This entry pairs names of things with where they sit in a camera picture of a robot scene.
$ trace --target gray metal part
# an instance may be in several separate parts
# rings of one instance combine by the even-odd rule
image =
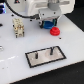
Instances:
[[[40,20],[55,19],[61,16],[61,9],[58,4],[55,5],[55,11],[51,8],[39,9]]]
[[[49,3],[48,8],[51,9],[52,11],[57,11],[60,9],[58,3]]]

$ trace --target robotic arm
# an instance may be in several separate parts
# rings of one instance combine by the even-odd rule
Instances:
[[[20,17],[31,19],[47,19],[47,15],[50,15],[48,16],[49,18],[55,18],[61,14],[71,13],[75,4],[75,0],[26,0],[27,16],[22,16],[12,9],[9,2],[14,2],[14,0],[5,0],[6,5],[13,13]]]

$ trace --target red emergency stop button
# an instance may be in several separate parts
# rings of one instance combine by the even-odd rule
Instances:
[[[58,35],[60,34],[59,28],[53,27],[53,28],[50,30],[50,34],[53,35],[53,36],[58,36]]]

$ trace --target white surface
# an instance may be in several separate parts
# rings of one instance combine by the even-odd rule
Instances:
[[[7,0],[7,2],[9,3],[9,5],[11,6],[11,8],[16,11],[16,12],[23,12],[25,11],[25,7],[26,7],[26,3],[25,0],[19,0],[20,3],[18,4],[14,4],[15,0]],[[10,13],[10,9],[8,9],[8,7],[6,6],[6,12]]]
[[[67,5],[60,5],[60,9],[62,14],[66,14],[66,13],[71,13],[74,9],[74,4],[75,4],[75,0],[59,0],[59,2],[64,2],[64,1],[69,1],[70,4]],[[38,4],[48,3],[48,0],[27,0],[27,15],[28,16],[32,16],[35,14],[38,14],[38,10],[42,9],[42,8],[46,8],[47,6],[44,5],[44,7],[38,7]]]
[[[0,84],[7,84],[57,68],[84,61],[84,32],[64,15],[58,22],[59,36],[50,35],[50,30],[40,29],[36,20],[23,19],[25,37],[16,38],[11,14],[0,15]],[[67,59],[30,68],[25,53],[59,46]]]

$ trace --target screw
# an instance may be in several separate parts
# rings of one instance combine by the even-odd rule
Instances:
[[[3,47],[2,46],[0,46],[0,51],[3,51]]]

